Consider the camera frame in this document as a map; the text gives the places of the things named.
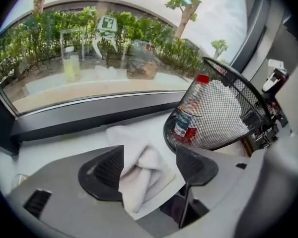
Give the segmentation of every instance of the mesh trash can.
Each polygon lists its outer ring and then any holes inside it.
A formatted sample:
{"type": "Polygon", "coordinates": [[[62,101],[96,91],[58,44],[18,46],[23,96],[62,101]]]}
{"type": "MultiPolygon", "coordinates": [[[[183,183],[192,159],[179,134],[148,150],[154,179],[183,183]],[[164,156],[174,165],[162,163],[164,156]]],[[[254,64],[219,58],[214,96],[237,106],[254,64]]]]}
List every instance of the mesh trash can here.
{"type": "Polygon", "coordinates": [[[168,117],[163,133],[173,152],[178,144],[216,150],[270,122],[264,99],[247,79],[203,57],[199,74],[168,117]]]}

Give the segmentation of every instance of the folded towel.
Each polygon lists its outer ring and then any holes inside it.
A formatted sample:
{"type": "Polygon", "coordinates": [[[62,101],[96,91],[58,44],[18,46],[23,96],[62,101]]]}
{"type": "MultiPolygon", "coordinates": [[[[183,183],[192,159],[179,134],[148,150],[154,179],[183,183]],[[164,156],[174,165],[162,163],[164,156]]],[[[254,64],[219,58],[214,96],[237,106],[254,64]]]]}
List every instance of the folded towel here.
{"type": "Polygon", "coordinates": [[[110,145],[124,145],[124,169],[119,191],[125,209],[137,213],[142,204],[174,179],[175,174],[145,135],[125,126],[110,127],[106,133],[110,145]]]}

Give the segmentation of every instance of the white countertop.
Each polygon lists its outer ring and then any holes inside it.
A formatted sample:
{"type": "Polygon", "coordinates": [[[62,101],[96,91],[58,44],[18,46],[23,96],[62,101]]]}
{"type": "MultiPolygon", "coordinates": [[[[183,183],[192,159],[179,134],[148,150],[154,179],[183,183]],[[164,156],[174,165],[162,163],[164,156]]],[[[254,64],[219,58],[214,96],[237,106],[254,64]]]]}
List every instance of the white countertop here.
{"type": "MultiPolygon", "coordinates": [[[[149,138],[176,174],[175,179],[166,188],[152,200],[146,202],[138,213],[132,215],[135,220],[158,208],[185,184],[177,168],[175,154],[166,145],[162,134],[163,125],[169,114],[170,111],[164,111],[114,124],[132,127],[139,134],[149,138]]],[[[32,175],[54,160],[109,146],[105,133],[107,127],[106,125],[77,133],[24,142],[20,148],[19,156],[13,158],[0,152],[0,190],[7,195],[16,174],[32,175]]],[[[239,148],[239,145],[233,148],[230,145],[218,151],[236,154],[236,152],[240,152],[239,148]]]]}

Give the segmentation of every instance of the glass window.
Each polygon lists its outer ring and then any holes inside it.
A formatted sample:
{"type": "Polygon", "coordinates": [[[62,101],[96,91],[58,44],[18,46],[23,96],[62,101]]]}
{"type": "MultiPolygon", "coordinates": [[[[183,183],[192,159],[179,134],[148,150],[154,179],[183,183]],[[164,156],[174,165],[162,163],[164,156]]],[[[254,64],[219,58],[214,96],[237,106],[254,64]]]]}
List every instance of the glass window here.
{"type": "Polygon", "coordinates": [[[19,0],[0,29],[0,88],[20,114],[182,91],[201,56],[229,63],[246,31],[244,0],[19,0]]]}

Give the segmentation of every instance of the red bottle cap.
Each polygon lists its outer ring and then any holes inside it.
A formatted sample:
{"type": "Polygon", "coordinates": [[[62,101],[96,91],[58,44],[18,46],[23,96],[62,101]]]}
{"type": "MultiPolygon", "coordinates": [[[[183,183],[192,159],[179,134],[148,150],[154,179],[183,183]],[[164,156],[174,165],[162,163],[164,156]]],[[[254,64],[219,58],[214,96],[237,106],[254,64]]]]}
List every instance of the red bottle cap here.
{"type": "Polygon", "coordinates": [[[209,77],[203,74],[198,74],[197,83],[199,84],[208,84],[210,81],[209,77]]]}

